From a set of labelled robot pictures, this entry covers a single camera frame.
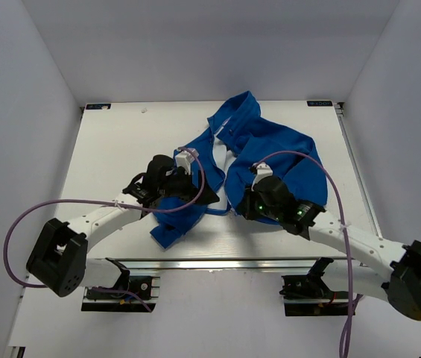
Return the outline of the blue zip jacket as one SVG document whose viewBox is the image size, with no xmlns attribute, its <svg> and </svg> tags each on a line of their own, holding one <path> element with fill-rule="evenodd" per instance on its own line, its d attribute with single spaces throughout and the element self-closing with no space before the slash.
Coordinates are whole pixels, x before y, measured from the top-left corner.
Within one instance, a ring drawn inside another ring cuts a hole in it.
<svg viewBox="0 0 421 358">
<path fill-rule="evenodd" d="M 251 92 L 227 99 L 207 122 L 207 129 L 186 146 L 199 154 L 200 161 L 191 166 L 193 175 L 197 177 L 199 169 L 204 169 L 218 202 L 174 212 L 183 201 L 163 199 L 154 216 L 158 225 L 151 231 L 161 247 L 170 247 L 205 216 L 237 213 L 244 190 L 255 177 L 250 168 L 260 160 L 271 167 L 295 198 L 326 205 L 326 176 L 317 167 L 320 158 L 314 140 L 262 118 L 259 103 Z"/>
</svg>

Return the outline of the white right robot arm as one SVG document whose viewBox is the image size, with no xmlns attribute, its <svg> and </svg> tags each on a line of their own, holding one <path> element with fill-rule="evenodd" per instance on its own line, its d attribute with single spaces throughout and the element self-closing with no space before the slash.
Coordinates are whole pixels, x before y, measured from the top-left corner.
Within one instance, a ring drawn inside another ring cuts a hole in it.
<svg viewBox="0 0 421 358">
<path fill-rule="evenodd" d="M 327 245 L 354 260 L 317 259 L 304 276 L 289 278 L 281 295 L 291 301 L 331 299 L 336 292 L 386 301 L 396 311 L 421 321 L 421 242 L 384 239 L 340 220 L 322 206 L 296 199 L 276 176 L 244 190 L 237 207 L 247 220 L 269 219 L 285 231 Z"/>
</svg>

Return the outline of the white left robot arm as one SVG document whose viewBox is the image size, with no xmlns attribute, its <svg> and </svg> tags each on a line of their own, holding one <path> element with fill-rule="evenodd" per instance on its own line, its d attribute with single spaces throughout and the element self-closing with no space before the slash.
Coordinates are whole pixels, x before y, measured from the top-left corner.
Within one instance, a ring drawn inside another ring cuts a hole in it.
<svg viewBox="0 0 421 358">
<path fill-rule="evenodd" d="M 113 203 L 91 213 L 44 224 L 28 258 L 26 269 L 47 288 L 66 297 L 79 286 L 107 292 L 114 298 L 127 294 L 129 270 L 118 260 L 90 259 L 87 254 L 100 241 L 128 224 L 143 219 L 165 198 L 177 199 L 173 213 L 218 201 L 201 168 L 188 152 L 175 158 L 158 154 Z"/>
</svg>

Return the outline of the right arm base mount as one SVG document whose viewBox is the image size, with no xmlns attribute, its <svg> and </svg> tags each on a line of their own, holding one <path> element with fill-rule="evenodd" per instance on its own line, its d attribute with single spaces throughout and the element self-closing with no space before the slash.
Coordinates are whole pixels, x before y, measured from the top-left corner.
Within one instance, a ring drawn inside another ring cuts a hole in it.
<svg viewBox="0 0 421 358">
<path fill-rule="evenodd" d="M 332 291 L 320 279 L 308 275 L 282 276 L 282 296 L 286 317 L 345 316 L 347 291 Z"/>
</svg>

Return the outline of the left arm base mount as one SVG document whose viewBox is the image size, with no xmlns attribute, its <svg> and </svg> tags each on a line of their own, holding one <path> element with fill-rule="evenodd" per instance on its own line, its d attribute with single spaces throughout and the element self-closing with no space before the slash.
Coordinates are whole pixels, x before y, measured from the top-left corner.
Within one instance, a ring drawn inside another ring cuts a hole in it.
<svg viewBox="0 0 421 358">
<path fill-rule="evenodd" d="M 159 297 L 160 276 L 131 275 L 116 288 L 85 289 L 81 311 L 87 313 L 152 313 Z"/>
</svg>

